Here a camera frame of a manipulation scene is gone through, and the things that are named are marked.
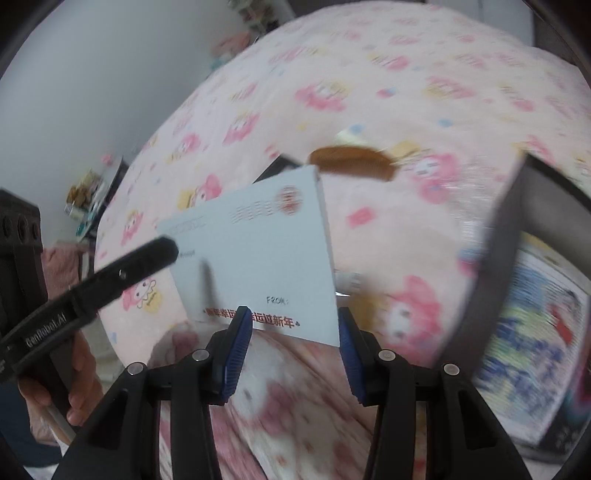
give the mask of pink cartoon character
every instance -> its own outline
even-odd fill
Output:
[[[472,43],[476,40],[476,37],[474,35],[460,35],[457,39],[462,43]]]
[[[208,175],[205,183],[195,190],[194,195],[189,199],[189,206],[194,207],[197,202],[206,202],[218,198],[222,194],[222,186],[219,178],[215,175]]]
[[[142,308],[144,302],[150,300],[151,297],[156,295],[154,286],[156,281],[152,278],[146,278],[131,288],[128,288],[121,295],[123,302],[123,309],[127,312],[131,307]]]
[[[438,99],[460,99],[473,97],[476,94],[453,80],[443,77],[429,77],[425,93]]]
[[[399,57],[390,57],[388,55],[377,55],[372,57],[371,59],[374,65],[379,65],[380,67],[384,67],[388,70],[393,70],[395,72],[404,70],[408,67],[410,60],[405,55],[400,55]]]
[[[343,100],[347,95],[347,89],[338,82],[320,82],[298,90],[295,99],[315,110],[341,112],[345,110]]]
[[[463,53],[461,55],[456,55],[456,60],[465,64],[469,65],[470,67],[479,69],[479,70],[486,70],[486,64],[484,61],[472,53]]]
[[[178,147],[170,154],[167,163],[183,158],[185,155],[194,152],[201,146],[201,139],[197,134],[188,134],[181,140]]]
[[[449,196],[446,183],[457,179],[458,160],[451,153],[431,154],[421,158],[413,167],[412,177],[419,195],[429,203],[443,203]]]
[[[236,118],[234,123],[228,129],[226,138],[223,139],[224,145],[244,140],[255,128],[258,120],[258,113],[245,113]]]
[[[507,99],[522,112],[533,112],[535,110],[534,102],[526,100],[513,87],[508,85],[501,86],[501,92]]]
[[[441,304],[420,277],[405,277],[404,287],[404,291],[388,295],[377,330],[396,353],[412,364],[425,364],[437,348],[436,339],[441,334]]]
[[[412,45],[418,43],[418,38],[409,37],[408,35],[394,35],[388,43],[390,45]]]
[[[178,209],[185,210],[194,207],[198,203],[219,197],[222,194],[222,186],[218,177],[208,175],[205,183],[194,190],[181,190],[178,197]]]
[[[123,228],[123,238],[121,239],[121,245],[125,245],[138,231],[140,224],[142,223],[143,213],[139,213],[137,210],[132,210],[127,217],[127,222]]]

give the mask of yellow cartoon character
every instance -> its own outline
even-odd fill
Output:
[[[135,306],[149,313],[156,313],[162,305],[162,294],[155,289],[156,281],[148,277],[131,288],[128,288],[121,295],[123,309],[129,310]]]
[[[582,155],[576,155],[574,159],[574,167],[576,173],[581,180],[591,179],[591,166],[589,162],[583,158]]]
[[[399,166],[420,162],[428,156],[429,153],[430,150],[422,148],[418,143],[411,140],[403,140],[387,151],[387,154],[392,157]]]

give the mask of human hand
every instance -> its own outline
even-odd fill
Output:
[[[96,378],[96,360],[81,331],[74,334],[72,346],[72,368],[74,370],[70,405],[66,419],[73,426],[81,426],[103,396],[103,390]],[[43,407],[51,405],[51,395],[45,387],[31,378],[18,379],[18,389],[27,402],[31,419],[40,417]]]

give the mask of black device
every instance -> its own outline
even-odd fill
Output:
[[[134,363],[119,376],[78,433],[54,480],[157,480],[160,401],[170,401],[176,480],[222,480],[209,405],[236,390],[252,312],[238,307],[226,330],[179,363],[148,370]]]
[[[41,266],[41,218],[39,209],[0,189],[0,335],[6,337],[25,317],[47,302]],[[65,339],[40,362],[29,364],[26,375],[51,387],[53,402],[66,415],[72,380],[72,342]],[[5,370],[0,361],[0,375]]]
[[[73,332],[126,288],[173,263],[178,249],[169,238],[153,240],[48,302],[39,209],[0,190],[0,222],[0,382],[16,375],[38,380],[65,417]]]

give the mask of bedding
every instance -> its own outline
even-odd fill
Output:
[[[305,163],[337,139],[362,140],[402,166],[390,182],[322,175],[335,268],[362,276],[363,326],[381,345],[431,365],[472,282],[469,216],[493,209],[521,152],[591,192],[590,93],[574,66],[449,9],[325,8],[216,71],[154,133],[101,220],[96,268],[154,238],[160,220],[251,184],[279,153]],[[479,211],[467,209],[482,192]],[[223,328],[187,318],[168,271],[100,317],[124,364],[172,363]],[[361,478],[375,415],[350,394],[336,348],[258,331],[236,394],[211,413],[225,479],[284,480]]]

